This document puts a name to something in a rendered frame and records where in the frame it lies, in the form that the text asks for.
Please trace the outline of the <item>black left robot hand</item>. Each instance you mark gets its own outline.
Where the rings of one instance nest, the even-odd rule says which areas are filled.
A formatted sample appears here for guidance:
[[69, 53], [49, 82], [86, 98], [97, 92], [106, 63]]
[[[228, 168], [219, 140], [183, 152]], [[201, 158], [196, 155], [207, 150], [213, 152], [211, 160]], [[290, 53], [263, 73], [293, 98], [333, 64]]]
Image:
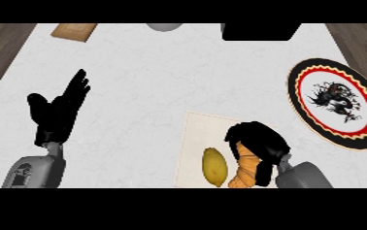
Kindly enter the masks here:
[[38, 93], [26, 95], [29, 117], [37, 124], [34, 144], [38, 147], [50, 142], [62, 144], [68, 140], [88, 90], [86, 71], [80, 69], [71, 78], [63, 94], [51, 102]]

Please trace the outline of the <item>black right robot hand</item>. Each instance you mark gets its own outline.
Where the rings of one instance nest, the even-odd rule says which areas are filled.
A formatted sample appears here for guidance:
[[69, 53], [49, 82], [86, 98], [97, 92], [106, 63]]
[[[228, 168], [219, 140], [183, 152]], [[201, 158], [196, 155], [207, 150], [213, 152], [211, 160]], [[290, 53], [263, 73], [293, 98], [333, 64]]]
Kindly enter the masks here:
[[236, 144], [259, 158], [254, 171], [254, 184], [266, 186], [270, 182], [272, 166], [281, 163], [282, 157], [290, 153], [290, 147], [281, 135], [260, 122], [241, 122], [229, 127], [225, 142], [235, 159], [239, 159]]

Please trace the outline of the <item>orange-brown croissant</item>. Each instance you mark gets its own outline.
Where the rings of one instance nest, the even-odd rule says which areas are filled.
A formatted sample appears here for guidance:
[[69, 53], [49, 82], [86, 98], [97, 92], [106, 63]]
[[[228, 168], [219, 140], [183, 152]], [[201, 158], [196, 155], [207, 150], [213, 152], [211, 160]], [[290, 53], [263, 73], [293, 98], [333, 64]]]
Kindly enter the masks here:
[[228, 182], [228, 187], [251, 188], [254, 187], [256, 166], [260, 159], [241, 143], [236, 144], [236, 152], [239, 154], [239, 158], [236, 160], [238, 169], [235, 177]]

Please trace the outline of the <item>cream placemat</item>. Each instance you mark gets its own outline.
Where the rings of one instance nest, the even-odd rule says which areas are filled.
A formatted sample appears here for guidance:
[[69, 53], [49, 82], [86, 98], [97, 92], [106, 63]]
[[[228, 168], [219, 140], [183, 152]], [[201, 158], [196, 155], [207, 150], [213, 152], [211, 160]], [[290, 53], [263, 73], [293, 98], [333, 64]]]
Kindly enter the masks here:
[[202, 173], [202, 155], [207, 148], [216, 148], [226, 165], [228, 177], [222, 188], [236, 175], [238, 164], [223, 141], [228, 129], [241, 121], [236, 118], [188, 112], [182, 134], [182, 145], [176, 163], [174, 186], [179, 188], [214, 188]]

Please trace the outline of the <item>white plate with dragon print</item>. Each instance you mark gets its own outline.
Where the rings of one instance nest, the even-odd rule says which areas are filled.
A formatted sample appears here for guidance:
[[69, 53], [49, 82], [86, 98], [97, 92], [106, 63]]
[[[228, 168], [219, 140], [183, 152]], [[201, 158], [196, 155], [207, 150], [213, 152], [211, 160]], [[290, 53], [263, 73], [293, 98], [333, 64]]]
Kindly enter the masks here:
[[309, 129], [343, 148], [367, 150], [367, 79], [342, 63], [303, 60], [291, 69], [287, 94]]

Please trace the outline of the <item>yellow mango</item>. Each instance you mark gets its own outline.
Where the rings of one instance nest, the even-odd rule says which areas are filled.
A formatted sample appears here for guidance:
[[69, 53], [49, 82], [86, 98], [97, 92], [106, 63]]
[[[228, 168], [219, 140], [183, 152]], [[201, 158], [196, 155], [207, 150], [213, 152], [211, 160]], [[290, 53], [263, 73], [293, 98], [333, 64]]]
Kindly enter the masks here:
[[228, 177], [228, 165], [216, 148], [207, 148], [202, 155], [202, 173], [205, 181], [220, 187]]

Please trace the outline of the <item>tan wooden board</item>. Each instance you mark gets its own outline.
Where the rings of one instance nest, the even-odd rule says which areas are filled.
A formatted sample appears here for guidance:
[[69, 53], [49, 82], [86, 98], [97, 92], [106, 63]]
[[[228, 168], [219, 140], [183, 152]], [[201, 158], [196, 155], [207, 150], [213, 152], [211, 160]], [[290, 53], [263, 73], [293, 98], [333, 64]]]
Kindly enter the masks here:
[[51, 36], [66, 40], [86, 42], [96, 26], [96, 23], [60, 23], [51, 32]]

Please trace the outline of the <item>black appliance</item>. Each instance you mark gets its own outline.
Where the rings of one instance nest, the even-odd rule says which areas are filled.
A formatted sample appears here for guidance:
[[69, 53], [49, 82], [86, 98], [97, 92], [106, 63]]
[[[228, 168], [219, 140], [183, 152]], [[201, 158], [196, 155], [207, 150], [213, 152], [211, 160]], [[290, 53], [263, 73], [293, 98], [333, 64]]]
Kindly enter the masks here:
[[222, 23], [225, 41], [288, 41], [299, 23]]

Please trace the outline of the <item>grey round bowl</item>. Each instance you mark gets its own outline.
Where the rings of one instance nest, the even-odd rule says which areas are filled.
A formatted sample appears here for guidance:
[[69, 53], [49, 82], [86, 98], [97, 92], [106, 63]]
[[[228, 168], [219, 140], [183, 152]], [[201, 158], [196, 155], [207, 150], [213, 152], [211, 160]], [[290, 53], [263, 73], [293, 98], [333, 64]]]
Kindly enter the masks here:
[[148, 26], [160, 32], [167, 32], [180, 27], [180, 23], [149, 23]]

